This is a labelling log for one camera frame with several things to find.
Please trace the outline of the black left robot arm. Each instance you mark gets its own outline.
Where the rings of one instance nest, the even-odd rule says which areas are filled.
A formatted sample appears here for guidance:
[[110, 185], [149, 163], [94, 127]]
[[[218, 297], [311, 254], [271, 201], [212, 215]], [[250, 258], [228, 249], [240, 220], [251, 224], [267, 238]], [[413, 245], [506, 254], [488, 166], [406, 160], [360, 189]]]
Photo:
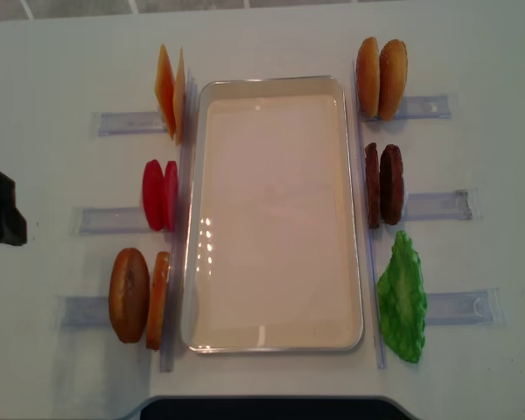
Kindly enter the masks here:
[[23, 246], [27, 243], [25, 217], [16, 205], [16, 183], [0, 172], [0, 243]]

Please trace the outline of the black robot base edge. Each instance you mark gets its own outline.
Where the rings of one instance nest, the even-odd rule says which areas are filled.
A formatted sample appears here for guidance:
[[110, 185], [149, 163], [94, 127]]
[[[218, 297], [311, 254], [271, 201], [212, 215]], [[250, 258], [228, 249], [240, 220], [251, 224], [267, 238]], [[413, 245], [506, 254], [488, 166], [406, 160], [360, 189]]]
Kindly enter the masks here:
[[142, 419], [407, 419], [395, 405], [346, 398], [165, 398], [146, 405]]

